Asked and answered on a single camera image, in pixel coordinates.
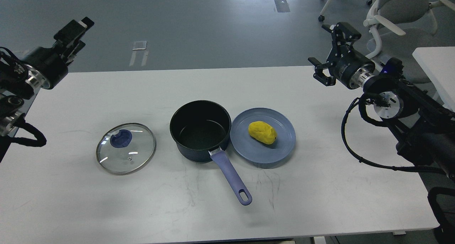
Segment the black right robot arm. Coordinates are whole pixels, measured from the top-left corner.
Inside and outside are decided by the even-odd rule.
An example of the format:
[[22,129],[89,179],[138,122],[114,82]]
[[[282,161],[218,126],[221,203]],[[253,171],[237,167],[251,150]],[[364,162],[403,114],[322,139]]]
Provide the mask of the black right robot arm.
[[[362,89],[348,106],[341,123],[347,151],[360,163],[410,173],[437,173],[454,181],[454,112],[444,108],[403,74],[402,61],[389,59],[379,72],[375,64],[354,49],[361,34],[349,23],[323,24],[331,35],[331,51],[325,62],[314,57],[313,77],[325,86],[337,82]],[[397,154],[411,166],[387,166],[363,158],[348,145],[346,124],[354,108],[367,123],[387,128],[397,140]]]

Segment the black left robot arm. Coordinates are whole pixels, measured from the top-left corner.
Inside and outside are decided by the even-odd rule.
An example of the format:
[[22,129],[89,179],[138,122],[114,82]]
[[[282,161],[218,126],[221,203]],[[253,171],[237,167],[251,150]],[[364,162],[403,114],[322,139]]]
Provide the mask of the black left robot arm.
[[47,143],[44,134],[26,122],[22,108],[40,89],[51,90],[67,76],[68,67],[86,46],[82,37],[93,26],[94,22],[88,17],[72,20],[54,35],[55,43],[50,48],[37,47],[23,59],[1,47],[2,158],[12,143],[25,147],[43,147]]

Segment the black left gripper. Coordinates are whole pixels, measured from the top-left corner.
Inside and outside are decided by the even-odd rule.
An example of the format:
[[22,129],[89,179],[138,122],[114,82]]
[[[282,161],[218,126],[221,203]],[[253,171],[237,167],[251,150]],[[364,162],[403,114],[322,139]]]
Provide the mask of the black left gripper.
[[94,22],[85,17],[80,21],[71,20],[54,35],[53,48],[37,47],[27,53],[21,61],[44,77],[42,88],[50,90],[68,74],[68,66],[74,61],[86,44],[81,41]]

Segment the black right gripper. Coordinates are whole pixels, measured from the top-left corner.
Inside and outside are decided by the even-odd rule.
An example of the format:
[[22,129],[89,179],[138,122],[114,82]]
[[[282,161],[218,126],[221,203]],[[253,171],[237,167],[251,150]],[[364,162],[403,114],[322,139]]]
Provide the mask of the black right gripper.
[[[359,88],[360,75],[366,72],[372,74],[375,69],[370,59],[354,49],[354,43],[362,37],[361,33],[348,22],[323,24],[322,28],[332,37],[331,62],[322,63],[314,57],[307,58],[314,66],[314,79],[325,86],[334,86],[337,79],[348,89]],[[330,68],[332,75],[325,75],[323,71]]]

